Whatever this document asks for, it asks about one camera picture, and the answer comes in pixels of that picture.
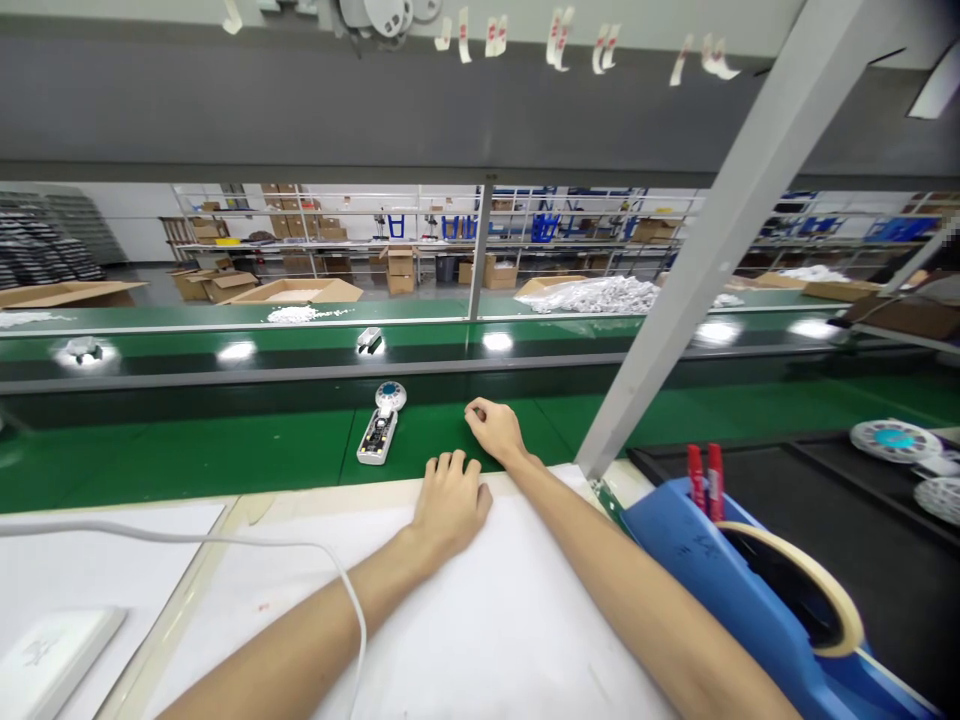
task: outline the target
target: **red marker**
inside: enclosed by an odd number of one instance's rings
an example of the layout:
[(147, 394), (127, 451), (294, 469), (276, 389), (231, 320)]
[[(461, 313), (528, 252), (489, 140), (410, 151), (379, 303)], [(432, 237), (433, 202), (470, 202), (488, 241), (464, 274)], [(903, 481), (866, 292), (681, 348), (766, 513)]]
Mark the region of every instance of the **red marker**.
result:
[(690, 474), (693, 502), (706, 515), (707, 502), (703, 495), (703, 460), (700, 458), (700, 448), (696, 445), (687, 445), (687, 472)]
[(720, 454), (720, 446), (716, 443), (710, 443), (707, 447), (709, 448), (707, 478), (710, 480), (710, 519), (713, 522), (721, 522), (724, 519), (723, 456)]

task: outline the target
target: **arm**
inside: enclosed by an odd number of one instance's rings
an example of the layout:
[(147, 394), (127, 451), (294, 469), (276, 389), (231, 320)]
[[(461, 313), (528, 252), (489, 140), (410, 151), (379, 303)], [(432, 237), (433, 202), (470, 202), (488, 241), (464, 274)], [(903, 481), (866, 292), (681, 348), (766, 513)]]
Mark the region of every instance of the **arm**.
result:
[[(467, 548), (493, 497), (457, 450), (427, 463), (413, 522), (350, 570), (372, 636), (414, 588)], [(190, 688), (162, 720), (309, 718), (356, 656), (360, 625), (341, 580), (301, 602)]]
[(508, 406), (477, 398), (466, 420), (683, 717), (799, 718), (756, 661), (672, 575), (527, 452)]

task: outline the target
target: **white cable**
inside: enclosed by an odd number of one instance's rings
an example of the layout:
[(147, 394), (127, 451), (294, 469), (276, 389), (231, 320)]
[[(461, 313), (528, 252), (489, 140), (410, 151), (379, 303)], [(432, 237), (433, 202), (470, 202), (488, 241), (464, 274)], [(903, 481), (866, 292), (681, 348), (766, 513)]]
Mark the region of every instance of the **white cable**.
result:
[(353, 603), (353, 609), (357, 613), (357, 620), (360, 623), (360, 652), (357, 654), (357, 679), (354, 681), (353, 698), (350, 701), (350, 713), (348, 718), (353, 717), (357, 706), (357, 697), (360, 694), (360, 673), (363, 670), (363, 656), (367, 650), (367, 622), (363, 617), (363, 608), (360, 607), (360, 600), (353, 590), (353, 584), (347, 576), (340, 560), (336, 554), (326, 545), (320, 543), (299, 541), (299, 540), (267, 540), (263, 538), (242, 538), (225, 537), (223, 535), (177, 535), (174, 533), (155, 532), (153, 530), (141, 530), (140, 528), (121, 525), (119, 523), (104, 522), (100, 520), (66, 521), (57, 523), (31, 523), (31, 524), (11, 524), (0, 525), (0, 537), (16, 537), (19, 535), (47, 535), (51, 533), (62, 532), (102, 532), (110, 535), (122, 535), (133, 538), (134, 540), (143, 540), (145, 542), (158, 543), (205, 543), (219, 542), (233, 545), (255, 545), (260, 547), (315, 547), (323, 550), (333, 561), (340, 573), (340, 579), (343, 580), (343, 586), (347, 589), (347, 595), (350, 596), (350, 602)]

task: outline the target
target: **hand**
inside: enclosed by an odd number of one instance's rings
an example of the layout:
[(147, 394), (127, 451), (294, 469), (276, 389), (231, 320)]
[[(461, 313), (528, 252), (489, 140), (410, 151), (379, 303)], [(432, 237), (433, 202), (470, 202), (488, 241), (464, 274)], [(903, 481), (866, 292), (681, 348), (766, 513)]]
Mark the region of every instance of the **hand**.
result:
[(466, 421), (481, 447), (504, 467), (526, 457), (520, 423), (509, 405), (477, 398), (467, 405)]
[(430, 458), (410, 531), (425, 553), (427, 570), (435, 572), (467, 549), (486, 522), (493, 495), (480, 483), (480, 463), (457, 450)]

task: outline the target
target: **black tray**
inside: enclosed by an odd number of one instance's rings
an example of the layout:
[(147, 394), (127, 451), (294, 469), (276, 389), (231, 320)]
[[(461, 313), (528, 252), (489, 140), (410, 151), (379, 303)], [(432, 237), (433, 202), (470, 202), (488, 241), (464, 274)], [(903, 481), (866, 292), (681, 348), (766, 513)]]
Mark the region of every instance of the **black tray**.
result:
[[(722, 447), (727, 494), (840, 581), (881, 663), (960, 717), (960, 532), (913, 500), (922, 478), (846, 433)], [(627, 455), (655, 485), (687, 474), (686, 445)]]

